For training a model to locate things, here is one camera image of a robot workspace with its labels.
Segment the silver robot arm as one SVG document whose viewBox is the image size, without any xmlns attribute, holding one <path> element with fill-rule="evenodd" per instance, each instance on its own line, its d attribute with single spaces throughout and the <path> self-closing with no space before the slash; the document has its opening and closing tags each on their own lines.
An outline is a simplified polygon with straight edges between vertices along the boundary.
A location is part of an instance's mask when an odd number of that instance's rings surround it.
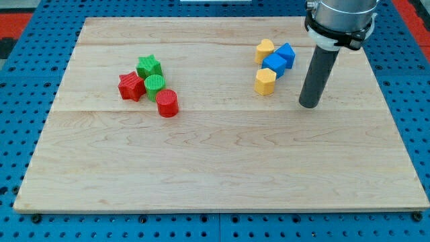
<svg viewBox="0 0 430 242">
<path fill-rule="evenodd" d="M 306 0 L 304 27 L 323 50 L 359 50 L 374 31 L 378 4 L 378 0 Z"/>
</svg>

